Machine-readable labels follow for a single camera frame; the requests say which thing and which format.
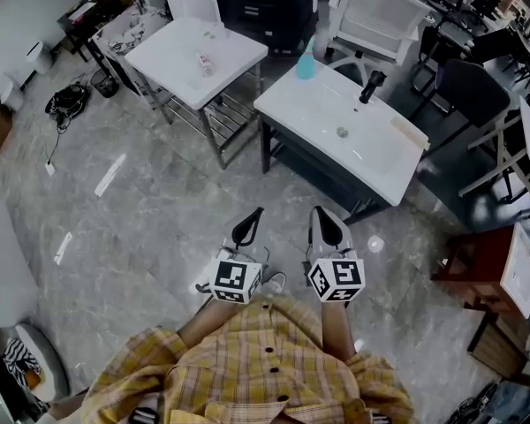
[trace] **bathroom sink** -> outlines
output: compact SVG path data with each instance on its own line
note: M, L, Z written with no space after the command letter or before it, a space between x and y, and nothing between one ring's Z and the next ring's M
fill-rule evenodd
M340 163L397 206L428 137L405 117L324 64L312 79L288 71L254 103L256 109Z
M326 149L340 155L347 152L357 167L384 174L403 154L403 135L390 124L388 108L374 104L376 97L366 105L359 101L359 94L342 92L329 83L316 86L312 81L300 87L295 97L304 109L301 129L311 139L322 140Z

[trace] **yellow plaid shirt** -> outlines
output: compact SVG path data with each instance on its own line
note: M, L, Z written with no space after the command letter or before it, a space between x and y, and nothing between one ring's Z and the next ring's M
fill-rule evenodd
M99 375L82 422L126 418L159 392L160 422L270 423L279 413L304 423L413 421L410 399L389 364L368 353L342 362L322 351L322 326L289 297L252 303L193 349L174 331L132 337Z

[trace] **tile floor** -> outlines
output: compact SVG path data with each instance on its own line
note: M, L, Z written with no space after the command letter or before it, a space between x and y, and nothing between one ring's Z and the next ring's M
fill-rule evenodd
M169 126L127 89L93 95L59 141L50 177L44 164L56 140L43 112L53 93L94 64L63 53L34 78L0 152L0 197L40 287L33 323L59 350L73 390L89 385L127 337L148 325L176 328L202 297L188 285L223 238L225 225L256 206L270 227L270 272L288 276L288 292L319 309L301 262L312 206L345 212L303 179L274 164L263 176L254 140L226 171L206 141L176 121ZM126 154L101 198L111 164ZM64 235L74 237L59 266ZM429 276L448 234L462 231L417 181L398 208L352 227L368 287L349 308L353 335L385 356L410 391L420 421L440 422L495 378L466 353L481 313L463 310ZM378 235L384 249L372 253Z

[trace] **black chair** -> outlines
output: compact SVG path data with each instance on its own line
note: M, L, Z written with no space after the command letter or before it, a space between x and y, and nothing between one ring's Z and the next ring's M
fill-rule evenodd
M473 38L471 53L477 63L483 64L494 58L510 55L517 48L516 35L504 28Z
M414 120L436 94L445 99L454 111L459 111L467 119L467 123L430 149L425 156L443 148L470 125L483 127L511 103L508 93L482 66L457 59L452 59L444 67L438 68L434 89L409 119Z
M430 60L434 60L438 66L444 66L452 58L460 59L462 52L463 50L455 42L444 37L435 26L424 28L418 52L418 66L411 75L411 89L418 94L424 94L435 80L436 70L428 64ZM424 68L429 69L432 76L422 88L418 88L414 81Z
M528 102L528 105L530 105L530 94L526 98L526 101ZM507 116L505 118L505 122L508 122L512 120L514 117L516 117L519 113L519 110L511 110L507 113ZM526 147L526 140L524 137L524 130L522 128L522 125L516 124L504 131L504 144L506 146L506 150L511 155L516 155L518 152L520 152L522 149ZM526 155L522 159L520 159L517 162L518 166L522 170L522 172L528 176L528 180L530 181L530 159ZM508 190L508 194L501 199L501 202L503 204L512 204L513 202L519 200L522 198L525 194L528 193L526 189L521 190L516 195L512 194L511 189L511 181L509 180L509 173L510 170L506 170L504 175L504 182L506 183L506 188Z

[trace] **white chair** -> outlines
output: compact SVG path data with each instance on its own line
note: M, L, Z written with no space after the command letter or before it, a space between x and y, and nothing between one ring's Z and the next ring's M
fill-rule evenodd
M501 117L496 121L496 128L489 132L488 134L480 137L478 140L471 143L467 148L474 149L483 143L493 140L496 137L496 150L497 150L497 159L496 159L496 168L491 172L487 173L483 177L474 181L471 185L461 189L458 193L460 197L468 194L475 188L482 186L489 180L497 177L499 174L502 174L503 171L512 168L519 178L520 182L524 185L526 190L530 193L530 173L525 174L522 169L520 169L518 161L525 156L528 156L530 160L530 106L526 100L520 96L520 114L512 118L508 122L504 122L504 119ZM526 147L520 150L518 153L511 155L506 146L504 145L504 131L510 128L512 125L521 123L524 129L524 135L526 140Z
M367 71L359 52L371 51L401 65L413 42L418 41L418 25L430 12L419 0L329 0L329 43L326 54L339 50L348 57L329 65L335 69L355 64L363 85ZM353 51L344 41L357 46Z

